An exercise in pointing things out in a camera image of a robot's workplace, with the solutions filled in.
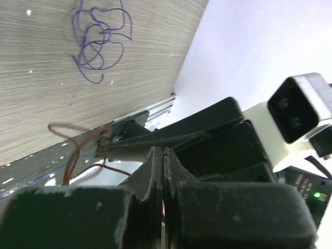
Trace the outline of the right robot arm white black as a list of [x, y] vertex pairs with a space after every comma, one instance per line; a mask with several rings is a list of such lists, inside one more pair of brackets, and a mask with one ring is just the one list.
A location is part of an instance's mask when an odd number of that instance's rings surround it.
[[228, 97], [185, 119], [153, 132], [135, 121], [122, 121], [114, 135], [98, 143], [97, 157], [139, 161], [151, 147], [164, 150], [165, 189], [179, 182], [285, 182], [304, 198], [313, 220], [321, 223], [331, 196], [331, 180], [293, 165], [273, 172], [271, 161], [235, 99]]

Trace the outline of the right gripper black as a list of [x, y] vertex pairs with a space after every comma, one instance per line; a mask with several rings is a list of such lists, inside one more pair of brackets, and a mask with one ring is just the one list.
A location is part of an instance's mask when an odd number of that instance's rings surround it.
[[166, 180], [277, 181], [252, 123], [232, 97], [153, 132], [126, 122], [120, 140], [108, 136], [106, 145], [111, 159], [136, 159], [159, 148]]

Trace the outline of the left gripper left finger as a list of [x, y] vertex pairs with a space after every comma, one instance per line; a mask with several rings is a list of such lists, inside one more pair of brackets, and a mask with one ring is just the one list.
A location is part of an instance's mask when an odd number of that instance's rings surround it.
[[159, 248], [163, 155], [118, 186], [27, 187], [1, 217], [1, 248]]

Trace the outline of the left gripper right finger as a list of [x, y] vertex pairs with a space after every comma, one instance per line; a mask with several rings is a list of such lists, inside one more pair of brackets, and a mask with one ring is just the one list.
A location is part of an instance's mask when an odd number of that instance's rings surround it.
[[316, 225], [298, 191], [267, 182], [201, 182], [164, 151], [166, 248], [313, 248]]

